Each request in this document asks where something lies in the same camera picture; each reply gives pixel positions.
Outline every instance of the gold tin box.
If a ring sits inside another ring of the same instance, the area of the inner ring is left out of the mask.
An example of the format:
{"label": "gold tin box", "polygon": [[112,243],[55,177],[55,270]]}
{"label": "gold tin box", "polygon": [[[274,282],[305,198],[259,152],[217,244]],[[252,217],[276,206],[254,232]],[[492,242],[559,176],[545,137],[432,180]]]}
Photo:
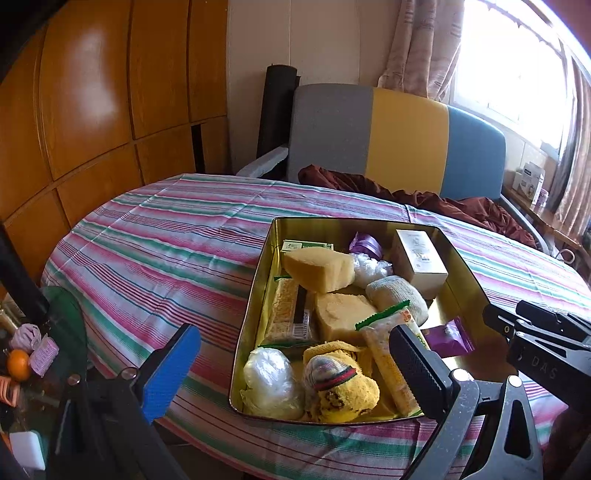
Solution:
{"label": "gold tin box", "polygon": [[[282,274],[280,250],[286,239],[310,242],[333,243],[335,250],[348,252],[349,242],[356,232],[368,233],[385,249],[384,257],[389,259],[389,248],[396,229],[424,230],[435,245],[447,269],[445,285],[429,307],[428,321],[421,327],[442,325],[460,316],[475,351],[462,357],[446,358],[450,369],[464,368],[478,380],[503,381],[515,369],[506,361],[507,344],[501,335],[488,328],[482,320],[482,310],[489,303],[486,294],[444,233],[433,226],[411,223],[389,222],[357,218],[275,218],[262,248],[252,281],[242,329],[234,356],[232,381],[229,391],[230,407],[240,415],[253,420],[291,423],[295,425],[324,425],[307,421],[276,420],[250,415],[243,411],[240,390],[246,388],[242,369],[250,352],[258,346],[267,328],[269,310],[275,293],[276,275]],[[290,357],[294,372],[301,372],[301,357]],[[392,413],[392,402],[387,388],[378,375],[374,379],[382,392],[378,406],[370,413],[343,425],[358,426],[371,423],[389,423],[405,418]]]}

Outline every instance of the striped tablecloth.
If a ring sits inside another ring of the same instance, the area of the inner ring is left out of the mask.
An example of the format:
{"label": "striped tablecloth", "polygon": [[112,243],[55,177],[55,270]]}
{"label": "striped tablecloth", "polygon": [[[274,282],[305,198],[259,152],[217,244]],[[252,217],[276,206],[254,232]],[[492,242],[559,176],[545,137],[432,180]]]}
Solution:
{"label": "striped tablecloth", "polygon": [[[591,317],[589,289],[570,267],[496,233],[359,194],[239,177],[185,174],[123,194],[57,246],[43,282],[82,306],[89,348],[106,375],[141,365],[184,322],[202,350],[162,424],[201,450],[262,478],[398,478],[433,431],[430,420],[393,426],[286,427],[247,423],[228,388],[251,280],[278,216],[335,216],[436,225],[490,299],[521,300]],[[564,405],[526,382],[543,444]],[[479,423],[452,467],[458,478]]]}

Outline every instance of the silver bolt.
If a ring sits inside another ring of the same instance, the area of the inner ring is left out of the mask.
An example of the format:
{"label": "silver bolt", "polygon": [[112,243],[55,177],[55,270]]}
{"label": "silver bolt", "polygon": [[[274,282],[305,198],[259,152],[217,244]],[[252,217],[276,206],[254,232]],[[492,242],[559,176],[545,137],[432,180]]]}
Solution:
{"label": "silver bolt", "polygon": [[123,380],[133,380],[138,376],[138,369],[135,367],[124,368],[119,374]]}
{"label": "silver bolt", "polygon": [[463,368],[456,368],[452,372],[453,378],[455,378],[458,382],[467,382],[469,380],[474,380],[474,378],[466,372]]}
{"label": "silver bolt", "polygon": [[509,375],[509,383],[513,385],[515,388],[519,388],[523,382],[518,376]]}
{"label": "silver bolt", "polygon": [[71,374],[68,377],[68,385],[74,387],[75,385],[80,383],[80,375],[78,374]]}

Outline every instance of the orange fruit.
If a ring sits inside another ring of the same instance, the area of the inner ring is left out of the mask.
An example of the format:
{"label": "orange fruit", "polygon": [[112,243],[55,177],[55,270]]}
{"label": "orange fruit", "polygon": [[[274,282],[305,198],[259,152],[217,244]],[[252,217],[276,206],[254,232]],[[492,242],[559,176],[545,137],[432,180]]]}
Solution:
{"label": "orange fruit", "polygon": [[8,354],[6,362],[8,373],[13,380],[17,382],[26,382],[31,376],[31,367],[29,367],[29,356],[23,350],[13,350]]}

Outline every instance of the crumpled plastic bag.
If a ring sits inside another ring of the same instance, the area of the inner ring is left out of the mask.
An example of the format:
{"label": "crumpled plastic bag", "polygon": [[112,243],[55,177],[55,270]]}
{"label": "crumpled plastic bag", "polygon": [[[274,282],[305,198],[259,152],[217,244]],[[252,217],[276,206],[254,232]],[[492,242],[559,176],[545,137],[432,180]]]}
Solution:
{"label": "crumpled plastic bag", "polygon": [[304,390],[282,352],[255,348],[243,373],[248,388],[240,395],[249,413],[279,420],[297,420],[304,414]]}
{"label": "crumpled plastic bag", "polygon": [[392,264],[384,260],[370,258],[366,254],[349,254],[353,257],[355,280],[353,285],[365,288],[371,282],[392,275]]}

